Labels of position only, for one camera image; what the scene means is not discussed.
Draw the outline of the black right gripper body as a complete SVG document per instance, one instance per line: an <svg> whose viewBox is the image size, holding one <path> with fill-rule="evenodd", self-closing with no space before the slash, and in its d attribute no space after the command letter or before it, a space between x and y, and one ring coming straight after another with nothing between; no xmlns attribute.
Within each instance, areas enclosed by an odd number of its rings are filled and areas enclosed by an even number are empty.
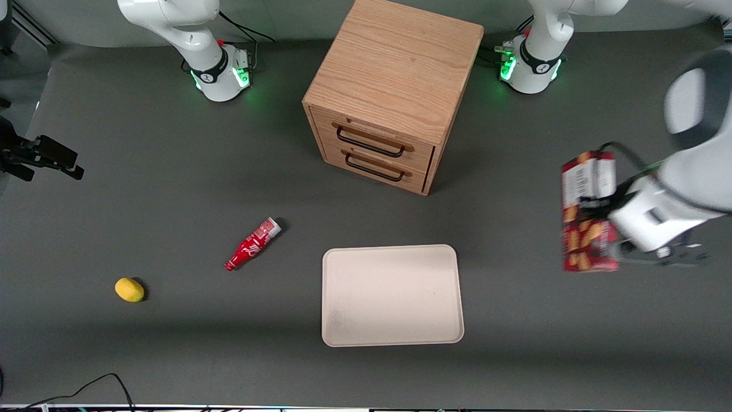
<svg viewBox="0 0 732 412"><path fill-rule="evenodd" d="M16 133L13 124L1 117L1 170L23 181L32 181L34 170L25 166L35 158L31 152L37 145L35 140L29 140Z"/></svg>

